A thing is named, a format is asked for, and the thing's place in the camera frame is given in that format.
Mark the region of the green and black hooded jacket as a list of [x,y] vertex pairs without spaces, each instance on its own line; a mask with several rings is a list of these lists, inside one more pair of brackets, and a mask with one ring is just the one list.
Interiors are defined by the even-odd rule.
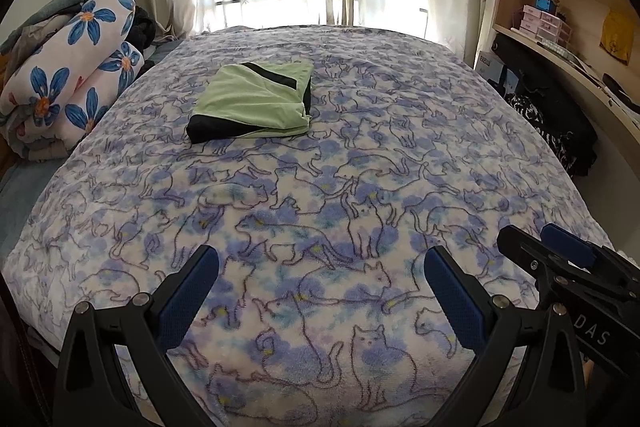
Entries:
[[196,101],[186,134],[193,144],[304,134],[313,71],[309,61],[224,65]]

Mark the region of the dark clothes pile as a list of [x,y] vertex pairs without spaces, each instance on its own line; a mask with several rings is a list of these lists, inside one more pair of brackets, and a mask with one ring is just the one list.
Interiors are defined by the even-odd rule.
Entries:
[[127,41],[138,51],[143,52],[153,43],[155,35],[155,20],[152,20],[152,18],[149,17],[149,14],[145,9],[142,9],[141,6],[137,6],[134,11],[134,21],[132,22],[130,31],[128,32]]

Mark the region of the blue cat print blanket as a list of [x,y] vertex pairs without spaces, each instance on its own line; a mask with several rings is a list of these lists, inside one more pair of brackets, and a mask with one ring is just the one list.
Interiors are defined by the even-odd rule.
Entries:
[[[295,138],[194,145],[186,124],[224,65],[307,61]],[[548,144],[439,44],[292,27],[191,39],[138,79],[38,198],[3,267],[52,347],[74,306],[154,291],[198,246],[221,273],[171,362],[226,426],[416,426],[472,360],[424,280],[442,245],[533,308],[496,245],[506,225],[608,236]]]

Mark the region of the white cardboard box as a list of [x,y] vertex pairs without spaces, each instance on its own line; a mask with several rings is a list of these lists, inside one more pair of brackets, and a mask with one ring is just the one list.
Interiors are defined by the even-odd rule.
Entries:
[[480,51],[477,55],[475,70],[485,80],[499,83],[504,71],[504,64],[494,52]]

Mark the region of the black white patterned cloth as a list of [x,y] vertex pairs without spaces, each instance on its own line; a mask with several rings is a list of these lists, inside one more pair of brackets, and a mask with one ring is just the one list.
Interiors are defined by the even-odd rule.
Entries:
[[596,162],[597,132],[572,100],[539,93],[509,93],[504,99],[542,136],[572,177],[587,176]]

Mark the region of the white blue flower quilt roll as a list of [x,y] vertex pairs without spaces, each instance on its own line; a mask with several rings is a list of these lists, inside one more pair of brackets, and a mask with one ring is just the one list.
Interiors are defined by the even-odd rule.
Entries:
[[144,63],[127,41],[134,0],[88,0],[9,78],[1,136],[28,160],[67,156],[132,85]]

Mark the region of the wooden shelf unit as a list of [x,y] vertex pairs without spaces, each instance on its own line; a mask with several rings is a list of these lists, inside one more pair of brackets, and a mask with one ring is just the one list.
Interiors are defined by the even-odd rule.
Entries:
[[559,11],[572,28],[568,49],[592,70],[587,77],[565,62],[562,57],[540,46],[536,40],[518,28],[518,14],[524,4],[533,5],[535,0],[497,0],[494,29],[498,34],[510,37],[527,49],[543,57],[560,73],[566,89],[582,103],[588,114],[616,146],[620,155],[628,162],[639,161],[639,121],[628,108],[614,98],[602,82],[605,74],[613,77],[631,101],[639,102],[639,38],[634,37],[634,48],[628,66],[610,57],[600,48],[602,23],[609,10],[629,16],[639,30],[639,17],[629,0],[558,0]]

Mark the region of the yellow paper bag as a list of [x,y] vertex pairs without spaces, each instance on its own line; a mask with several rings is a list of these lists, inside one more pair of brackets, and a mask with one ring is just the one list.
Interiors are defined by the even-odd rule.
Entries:
[[626,14],[609,10],[603,20],[600,48],[615,61],[628,66],[634,48],[637,24]]

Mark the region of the pink storage boxes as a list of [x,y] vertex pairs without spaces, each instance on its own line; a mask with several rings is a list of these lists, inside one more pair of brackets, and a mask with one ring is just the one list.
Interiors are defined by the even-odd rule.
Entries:
[[559,46],[567,46],[572,35],[572,28],[562,18],[529,4],[523,5],[518,29],[527,35],[549,40]]

